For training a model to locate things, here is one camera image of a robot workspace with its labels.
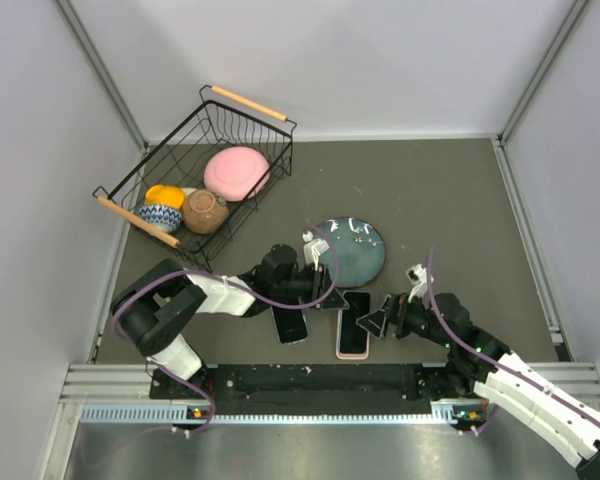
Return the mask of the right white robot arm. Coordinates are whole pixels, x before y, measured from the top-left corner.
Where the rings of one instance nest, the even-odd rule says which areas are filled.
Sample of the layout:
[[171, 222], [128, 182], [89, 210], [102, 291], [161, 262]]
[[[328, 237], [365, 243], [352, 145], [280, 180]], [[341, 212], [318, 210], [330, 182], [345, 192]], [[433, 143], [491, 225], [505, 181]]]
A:
[[444, 347], [447, 363], [420, 380], [430, 400], [477, 396], [508, 412], [543, 438], [581, 479], [600, 479], [600, 412], [575, 399], [526, 364], [509, 346], [476, 326], [451, 293], [432, 302], [390, 294], [377, 310], [359, 315], [359, 327], [382, 338], [415, 334]]

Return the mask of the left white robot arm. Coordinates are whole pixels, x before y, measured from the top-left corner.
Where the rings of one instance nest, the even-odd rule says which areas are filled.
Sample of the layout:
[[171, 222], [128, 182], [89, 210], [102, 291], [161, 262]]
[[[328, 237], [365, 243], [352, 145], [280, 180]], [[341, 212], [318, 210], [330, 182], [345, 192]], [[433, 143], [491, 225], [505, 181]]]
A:
[[237, 276], [186, 270], [165, 259], [123, 290], [111, 303], [112, 328], [140, 354], [172, 374], [185, 396], [206, 387], [206, 365], [182, 331], [197, 313], [251, 318], [271, 308], [303, 314], [308, 308], [346, 309], [335, 289], [336, 271], [310, 263], [298, 266], [296, 251], [277, 244], [259, 264]]

